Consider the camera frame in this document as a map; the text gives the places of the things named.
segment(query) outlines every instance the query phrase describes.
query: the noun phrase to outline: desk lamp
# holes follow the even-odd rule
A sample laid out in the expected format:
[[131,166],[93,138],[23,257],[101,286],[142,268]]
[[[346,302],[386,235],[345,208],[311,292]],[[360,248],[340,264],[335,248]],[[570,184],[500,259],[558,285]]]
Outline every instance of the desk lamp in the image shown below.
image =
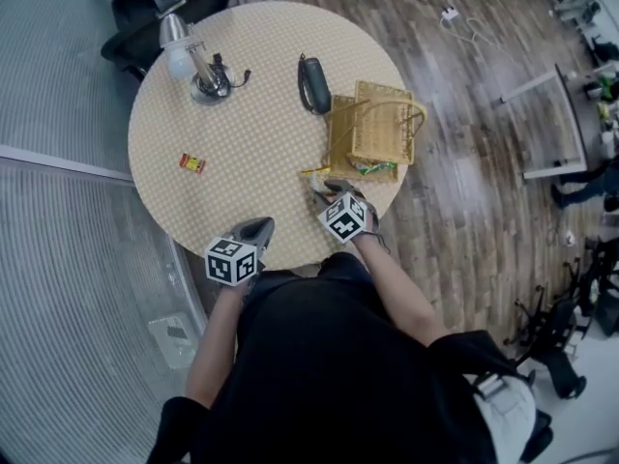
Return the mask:
[[234,72],[218,61],[209,64],[202,58],[200,48],[204,42],[192,33],[183,18],[172,13],[166,15],[160,25],[159,44],[168,55],[168,69],[173,77],[190,77],[194,71],[190,92],[201,104],[214,104],[226,99],[232,92]]

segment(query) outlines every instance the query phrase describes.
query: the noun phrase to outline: black shirt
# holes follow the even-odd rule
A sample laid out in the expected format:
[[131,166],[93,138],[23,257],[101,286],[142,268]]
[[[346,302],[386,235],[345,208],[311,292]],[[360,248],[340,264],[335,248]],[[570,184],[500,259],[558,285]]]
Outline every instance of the black shirt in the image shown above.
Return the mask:
[[494,462],[461,374],[516,375],[486,332],[428,348],[397,330],[375,290],[300,279],[249,304],[239,351],[211,410],[175,397],[150,463],[242,458]]

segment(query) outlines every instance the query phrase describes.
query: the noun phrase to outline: power outlet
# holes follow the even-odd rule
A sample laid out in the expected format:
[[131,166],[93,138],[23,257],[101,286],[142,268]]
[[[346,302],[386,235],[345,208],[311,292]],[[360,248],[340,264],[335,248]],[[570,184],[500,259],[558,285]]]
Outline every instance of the power outlet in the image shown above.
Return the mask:
[[452,20],[459,16],[459,12],[454,7],[448,7],[441,15],[445,20]]

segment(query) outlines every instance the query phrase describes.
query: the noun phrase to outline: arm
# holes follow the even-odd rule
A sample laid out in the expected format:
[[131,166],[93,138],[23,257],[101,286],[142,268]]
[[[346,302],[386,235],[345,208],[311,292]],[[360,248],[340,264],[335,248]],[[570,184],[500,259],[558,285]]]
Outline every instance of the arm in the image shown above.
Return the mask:
[[449,334],[424,293],[375,236],[362,234],[355,237],[353,243],[368,265],[380,300],[396,327],[426,346]]
[[247,285],[221,289],[187,377],[186,396],[209,409],[234,364],[236,328]]

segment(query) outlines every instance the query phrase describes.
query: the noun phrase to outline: round table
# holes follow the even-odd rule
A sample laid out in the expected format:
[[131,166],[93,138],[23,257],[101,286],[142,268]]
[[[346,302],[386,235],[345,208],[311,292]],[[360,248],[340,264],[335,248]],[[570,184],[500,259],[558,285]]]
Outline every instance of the round table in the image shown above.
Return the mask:
[[[327,144],[322,117],[301,105],[299,55],[317,57],[332,94],[354,96],[357,79],[403,88],[398,69],[366,32],[310,5],[262,2],[228,9],[193,32],[210,58],[220,53],[248,84],[214,106],[193,101],[190,79],[175,79],[162,54],[142,83],[129,126],[129,156],[139,195],[155,221],[202,255],[215,236],[249,218],[273,217],[263,256],[273,270],[319,262],[339,248],[317,217],[310,180]],[[201,174],[179,166],[187,153],[206,160]],[[352,181],[383,215],[394,184]]]

